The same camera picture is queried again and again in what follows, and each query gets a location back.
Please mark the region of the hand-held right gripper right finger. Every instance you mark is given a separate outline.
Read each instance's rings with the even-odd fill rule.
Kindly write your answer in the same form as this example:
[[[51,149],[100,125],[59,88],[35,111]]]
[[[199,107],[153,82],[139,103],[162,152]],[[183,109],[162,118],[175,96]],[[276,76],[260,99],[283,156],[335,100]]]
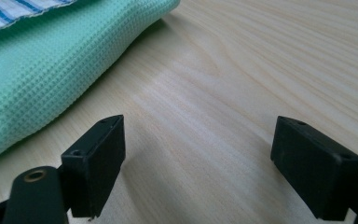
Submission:
[[[303,121],[279,116],[270,158],[313,215],[345,219],[357,154]]]

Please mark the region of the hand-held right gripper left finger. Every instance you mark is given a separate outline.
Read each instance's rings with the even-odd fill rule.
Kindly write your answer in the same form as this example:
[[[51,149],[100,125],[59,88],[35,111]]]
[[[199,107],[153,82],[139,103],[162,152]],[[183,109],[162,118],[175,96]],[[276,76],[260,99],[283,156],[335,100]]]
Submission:
[[[61,155],[65,207],[99,217],[126,157],[124,116],[101,119]]]

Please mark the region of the mint green garment striped trim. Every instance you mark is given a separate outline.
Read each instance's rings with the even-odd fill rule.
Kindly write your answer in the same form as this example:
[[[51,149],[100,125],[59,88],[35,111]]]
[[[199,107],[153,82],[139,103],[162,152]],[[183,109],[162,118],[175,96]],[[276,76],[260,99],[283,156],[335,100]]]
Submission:
[[[76,0],[0,30],[0,154],[56,119],[180,0]]]

